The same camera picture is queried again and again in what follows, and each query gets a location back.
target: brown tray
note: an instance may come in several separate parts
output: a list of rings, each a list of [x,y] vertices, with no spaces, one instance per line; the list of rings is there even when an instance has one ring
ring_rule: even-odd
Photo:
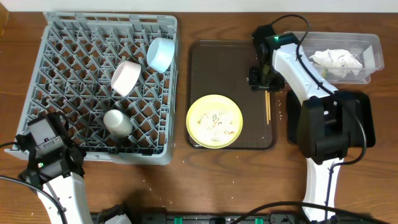
[[[275,96],[271,93],[271,120],[267,124],[264,91],[252,91],[249,69],[257,66],[250,41],[201,40],[190,49],[188,108],[199,98],[217,94],[233,100],[242,111],[243,129],[237,140],[224,149],[268,149],[276,139]],[[206,149],[186,132],[195,149]]]

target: white wall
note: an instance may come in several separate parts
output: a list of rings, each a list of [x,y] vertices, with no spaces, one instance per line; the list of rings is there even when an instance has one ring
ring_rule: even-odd
[[[397,0],[0,0],[8,11],[398,12]]]

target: cup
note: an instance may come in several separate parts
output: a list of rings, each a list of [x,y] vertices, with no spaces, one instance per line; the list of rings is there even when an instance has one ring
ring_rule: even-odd
[[[119,110],[110,110],[104,115],[106,129],[115,137],[123,138],[132,131],[130,118]]]
[[[133,62],[124,61],[119,64],[113,73],[111,87],[121,96],[127,96],[136,85],[141,74],[141,65]]]
[[[158,37],[149,46],[148,65],[159,73],[164,73],[173,60],[175,44],[173,40]]]

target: yellow plate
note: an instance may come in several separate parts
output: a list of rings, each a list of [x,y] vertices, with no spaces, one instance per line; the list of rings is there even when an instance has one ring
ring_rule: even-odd
[[[231,122],[227,125],[217,121]],[[239,107],[221,95],[207,95],[196,100],[188,110],[186,122],[188,133],[193,140],[210,149],[230,145],[241,134],[243,127],[243,117]]]

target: table surface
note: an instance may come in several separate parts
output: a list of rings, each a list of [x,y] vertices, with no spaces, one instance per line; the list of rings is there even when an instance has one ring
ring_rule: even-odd
[[[167,166],[131,166],[85,162],[86,196],[90,211],[117,203],[128,208],[162,208],[170,212],[244,213],[269,202],[301,201],[305,194],[306,162],[286,140],[285,91],[276,110],[278,140],[268,151],[192,149],[186,142],[188,50],[198,40],[249,40],[251,32],[280,13],[167,13],[178,19],[181,34],[180,75],[177,87],[175,149]],[[312,30],[376,34],[384,63],[368,85],[338,85],[362,90],[372,103],[376,146],[353,166],[342,167],[336,206],[398,222],[398,14],[304,14]],[[11,13],[0,41],[0,142],[13,141],[46,21],[41,13]],[[286,19],[277,33],[303,30],[302,21]],[[350,149],[347,160],[359,154]],[[0,174],[16,177],[27,162],[0,152]],[[49,223],[40,200],[16,184],[0,182],[0,223]]]

